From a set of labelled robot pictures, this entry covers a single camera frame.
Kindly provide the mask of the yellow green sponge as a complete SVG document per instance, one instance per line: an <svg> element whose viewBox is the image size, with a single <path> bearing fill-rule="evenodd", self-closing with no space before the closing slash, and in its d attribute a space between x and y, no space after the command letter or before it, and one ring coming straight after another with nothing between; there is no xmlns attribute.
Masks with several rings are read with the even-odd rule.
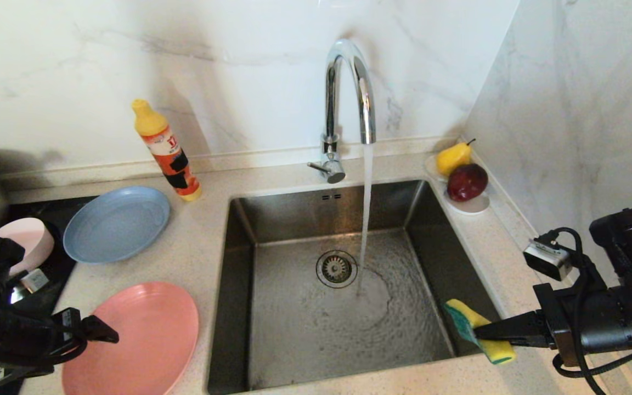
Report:
<svg viewBox="0 0 632 395"><path fill-rule="evenodd" d="M459 335L467 342L474 343L491 364L502 365L516 360L516 352L514 352L510 342L484 340L477 337L475 330L491 324L492 321L475 312L456 298L446 301L444 308L452 319Z"/></svg>

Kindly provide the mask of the pink plate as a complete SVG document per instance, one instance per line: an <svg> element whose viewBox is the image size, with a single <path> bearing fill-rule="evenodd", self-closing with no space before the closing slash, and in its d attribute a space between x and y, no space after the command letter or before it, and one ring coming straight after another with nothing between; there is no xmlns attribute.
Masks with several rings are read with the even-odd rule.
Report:
<svg viewBox="0 0 632 395"><path fill-rule="evenodd" d="M153 281L121 290L93 313L117 343L91 342L63 366L65 395L168 395L185 372L200 332L198 308L178 285Z"/></svg>

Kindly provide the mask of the pink bowl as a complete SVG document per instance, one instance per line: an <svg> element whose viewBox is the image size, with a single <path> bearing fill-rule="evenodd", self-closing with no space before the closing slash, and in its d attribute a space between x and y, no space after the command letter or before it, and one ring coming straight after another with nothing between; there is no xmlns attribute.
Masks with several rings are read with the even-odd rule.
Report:
<svg viewBox="0 0 632 395"><path fill-rule="evenodd" d="M25 249L23 259L10 268L10 278L40 267L50 257L55 246L50 231L38 218L20 218L3 225L0 227L0 238L8 238Z"/></svg>

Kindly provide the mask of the blue grey plate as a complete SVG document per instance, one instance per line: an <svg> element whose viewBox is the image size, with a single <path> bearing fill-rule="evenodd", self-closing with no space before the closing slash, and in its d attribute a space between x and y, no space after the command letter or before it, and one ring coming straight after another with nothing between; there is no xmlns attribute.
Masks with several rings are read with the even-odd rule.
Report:
<svg viewBox="0 0 632 395"><path fill-rule="evenodd" d="M134 257L165 230L171 206L151 187L124 187L78 210L65 228L63 246L80 263L114 263Z"/></svg>

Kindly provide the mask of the orange dish soap bottle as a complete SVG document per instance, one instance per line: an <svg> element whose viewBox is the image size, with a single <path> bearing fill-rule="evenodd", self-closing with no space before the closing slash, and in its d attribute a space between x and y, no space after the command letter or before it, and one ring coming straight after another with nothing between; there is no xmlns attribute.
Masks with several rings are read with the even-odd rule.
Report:
<svg viewBox="0 0 632 395"><path fill-rule="evenodd" d="M134 100L131 110L135 116L136 133L155 158L161 173L176 194L185 201L198 199L202 193L201 183L193 175L190 160L165 116L143 99Z"/></svg>

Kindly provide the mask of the chrome gooseneck faucet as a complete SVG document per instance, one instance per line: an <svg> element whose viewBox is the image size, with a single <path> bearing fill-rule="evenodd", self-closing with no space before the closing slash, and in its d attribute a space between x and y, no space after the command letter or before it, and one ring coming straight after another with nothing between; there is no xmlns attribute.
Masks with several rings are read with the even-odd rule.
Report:
<svg viewBox="0 0 632 395"><path fill-rule="evenodd" d="M336 132L341 65L348 67L354 81L358 100L360 142L363 145L373 145L377 141L375 95L369 67L356 43L348 38L341 38L331 46L326 58L324 133L320 138L321 162L307 163L308 167L317 170L324 180L331 184L340 183L346 177L338 151L340 137Z"/></svg>

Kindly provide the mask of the metal sink drain strainer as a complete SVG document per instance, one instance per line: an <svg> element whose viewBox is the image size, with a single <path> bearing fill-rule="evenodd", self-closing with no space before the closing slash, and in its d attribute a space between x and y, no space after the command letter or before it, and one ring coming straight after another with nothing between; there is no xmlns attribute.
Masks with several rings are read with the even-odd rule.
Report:
<svg viewBox="0 0 632 395"><path fill-rule="evenodd" d="M327 287L343 289L356 280L359 265L350 253L330 250L318 258L315 271L319 281Z"/></svg>

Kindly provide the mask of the stainless steel sink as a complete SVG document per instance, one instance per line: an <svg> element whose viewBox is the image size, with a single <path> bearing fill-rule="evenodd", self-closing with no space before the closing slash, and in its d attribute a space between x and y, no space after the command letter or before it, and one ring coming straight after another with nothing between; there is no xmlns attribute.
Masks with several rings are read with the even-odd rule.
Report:
<svg viewBox="0 0 632 395"><path fill-rule="evenodd" d="M208 391L239 393L481 353L444 303L499 313L431 185L371 189L360 257L364 188L230 201ZM342 250L359 265L343 289L315 265Z"/></svg>

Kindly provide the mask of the white fruit dish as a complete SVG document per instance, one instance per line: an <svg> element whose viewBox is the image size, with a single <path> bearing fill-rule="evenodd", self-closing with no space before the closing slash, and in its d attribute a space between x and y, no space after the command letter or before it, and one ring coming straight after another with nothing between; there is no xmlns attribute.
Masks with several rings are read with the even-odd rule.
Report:
<svg viewBox="0 0 632 395"><path fill-rule="evenodd" d="M481 195L466 201L466 202L457 202L452 200L447 192L447 179L437 170L437 156L431 155L426 158L424 162L424 168L428 174L434 178L437 182L441 183L444 186L444 190L442 196L444 198L444 202L447 204L449 208L451 208L454 212L460 213L461 215L473 216L479 215L480 213L486 211L489 208L490 199L487 193L483 192Z"/></svg>

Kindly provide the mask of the black induction cooktop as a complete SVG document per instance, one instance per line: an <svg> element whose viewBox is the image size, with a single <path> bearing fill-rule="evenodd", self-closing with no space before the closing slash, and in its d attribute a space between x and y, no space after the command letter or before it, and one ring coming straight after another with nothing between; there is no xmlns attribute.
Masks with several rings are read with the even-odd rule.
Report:
<svg viewBox="0 0 632 395"><path fill-rule="evenodd" d="M77 265L77 262L65 252L63 233L78 210L93 199L93 196L78 197L17 204L10 207L8 222L19 218L38 218L45 223L55 241L53 252L40 266L49 280L48 284L31 296L16 302L14 306L18 310L38 315L52 315L59 310L56 305ZM24 382L25 379L18 379L0 386L0 395L19 395Z"/></svg>

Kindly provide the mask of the red apple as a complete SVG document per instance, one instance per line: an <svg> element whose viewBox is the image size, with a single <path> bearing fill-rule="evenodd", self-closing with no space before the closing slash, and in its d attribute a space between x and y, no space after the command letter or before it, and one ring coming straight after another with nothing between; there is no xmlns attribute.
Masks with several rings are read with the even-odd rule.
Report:
<svg viewBox="0 0 632 395"><path fill-rule="evenodd" d="M457 202L470 201L488 187L487 171L478 164L461 165L447 179L447 195Z"/></svg>

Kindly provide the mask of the yellow pear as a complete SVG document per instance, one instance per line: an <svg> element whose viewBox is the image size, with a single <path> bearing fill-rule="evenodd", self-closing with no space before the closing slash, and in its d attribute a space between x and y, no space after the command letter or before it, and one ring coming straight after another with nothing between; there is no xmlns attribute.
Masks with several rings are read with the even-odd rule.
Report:
<svg viewBox="0 0 632 395"><path fill-rule="evenodd" d="M448 178L456 168L471 164L471 144L475 141L476 139L473 138L469 142L457 143L442 150L436 158L436 169L439 175Z"/></svg>

